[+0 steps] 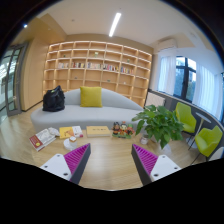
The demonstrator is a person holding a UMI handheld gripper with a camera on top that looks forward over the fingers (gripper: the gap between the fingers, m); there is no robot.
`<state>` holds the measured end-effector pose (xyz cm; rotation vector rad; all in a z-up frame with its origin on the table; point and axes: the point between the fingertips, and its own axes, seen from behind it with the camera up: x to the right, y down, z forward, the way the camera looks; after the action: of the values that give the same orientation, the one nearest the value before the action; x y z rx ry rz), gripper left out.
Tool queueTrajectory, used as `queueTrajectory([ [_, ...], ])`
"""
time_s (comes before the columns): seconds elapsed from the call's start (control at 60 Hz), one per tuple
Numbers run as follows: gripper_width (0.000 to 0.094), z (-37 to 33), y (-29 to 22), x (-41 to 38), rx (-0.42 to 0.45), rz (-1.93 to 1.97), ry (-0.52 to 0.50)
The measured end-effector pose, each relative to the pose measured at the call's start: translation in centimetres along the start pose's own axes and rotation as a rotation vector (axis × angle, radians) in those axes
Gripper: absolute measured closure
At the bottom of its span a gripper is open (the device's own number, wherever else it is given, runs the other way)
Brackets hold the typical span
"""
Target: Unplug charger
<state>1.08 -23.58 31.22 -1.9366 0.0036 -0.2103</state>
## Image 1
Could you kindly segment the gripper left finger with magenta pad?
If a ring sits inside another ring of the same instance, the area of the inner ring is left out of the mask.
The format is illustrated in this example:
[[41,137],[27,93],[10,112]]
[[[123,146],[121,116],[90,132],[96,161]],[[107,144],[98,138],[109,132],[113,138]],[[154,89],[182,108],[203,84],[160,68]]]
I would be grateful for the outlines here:
[[78,184],[90,154],[91,145],[85,144],[65,155],[55,154],[41,166],[41,169]]

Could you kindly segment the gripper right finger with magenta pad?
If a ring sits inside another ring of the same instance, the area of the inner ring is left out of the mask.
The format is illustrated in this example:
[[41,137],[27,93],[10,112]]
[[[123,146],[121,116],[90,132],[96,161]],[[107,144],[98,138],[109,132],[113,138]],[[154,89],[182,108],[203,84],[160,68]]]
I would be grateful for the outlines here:
[[180,170],[180,167],[168,156],[156,156],[136,144],[132,145],[131,154],[143,185],[147,185]]

